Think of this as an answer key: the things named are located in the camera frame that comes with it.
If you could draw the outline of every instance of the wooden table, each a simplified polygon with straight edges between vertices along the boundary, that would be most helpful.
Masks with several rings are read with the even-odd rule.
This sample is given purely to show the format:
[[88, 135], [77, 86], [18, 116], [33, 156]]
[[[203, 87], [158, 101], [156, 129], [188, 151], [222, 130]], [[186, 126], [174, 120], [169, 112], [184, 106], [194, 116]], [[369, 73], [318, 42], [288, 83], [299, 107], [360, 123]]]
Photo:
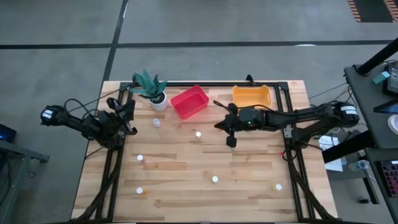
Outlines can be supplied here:
[[[294, 109], [309, 107], [304, 82], [288, 83]], [[101, 95], [117, 90], [119, 84], [105, 82]], [[113, 221], [297, 221], [287, 162], [279, 154], [284, 150], [282, 133], [236, 133], [238, 147], [232, 151], [225, 145], [227, 134], [213, 127], [224, 119], [226, 111], [212, 103], [218, 100], [227, 105], [232, 100], [232, 88], [203, 87], [210, 98], [207, 108], [182, 121], [170, 99], [186, 89], [167, 87], [169, 105], [160, 112], [152, 110], [147, 100], [134, 97], [137, 102], [131, 124], [138, 134], [126, 139]], [[276, 110], [274, 91], [271, 93]], [[117, 93], [110, 96], [117, 98]], [[106, 98], [99, 102], [98, 109], [111, 111]], [[152, 125], [154, 118], [160, 119], [160, 128]], [[197, 131], [202, 133], [200, 140], [195, 137]], [[91, 142], [87, 153], [97, 148], [98, 143]], [[137, 161], [138, 154], [144, 155], [145, 163]], [[98, 193], [105, 157], [106, 150], [102, 150], [85, 161], [72, 218], [78, 217]], [[309, 147], [303, 150], [303, 157], [311, 190], [337, 217], [321, 152]], [[211, 181], [214, 175], [219, 177], [217, 184]], [[282, 190], [273, 190], [275, 184], [281, 184]], [[136, 194], [138, 187], [144, 189], [143, 194]], [[300, 198], [307, 214], [302, 191]]]

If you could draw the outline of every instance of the gray floor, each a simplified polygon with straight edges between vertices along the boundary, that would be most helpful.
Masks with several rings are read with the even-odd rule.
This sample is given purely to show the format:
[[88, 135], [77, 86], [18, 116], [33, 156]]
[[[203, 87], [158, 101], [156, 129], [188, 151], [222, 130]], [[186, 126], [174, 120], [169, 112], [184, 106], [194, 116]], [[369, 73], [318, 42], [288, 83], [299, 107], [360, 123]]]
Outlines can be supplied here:
[[[111, 43], [122, 0], [0, 0], [0, 44]], [[130, 0], [119, 42], [384, 40], [398, 24], [354, 21], [345, 0]], [[345, 82], [343, 68], [382, 45], [119, 49], [110, 80], [130, 80], [143, 68], [166, 80], [305, 80], [308, 95]], [[0, 50], [0, 123], [17, 143], [51, 154], [26, 178], [12, 223], [70, 218], [86, 149], [77, 132], [40, 125], [46, 105], [98, 97], [108, 49]], [[344, 87], [311, 99], [330, 101]], [[385, 204], [360, 205], [361, 180], [331, 183], [340, 218], [392, 223]]]

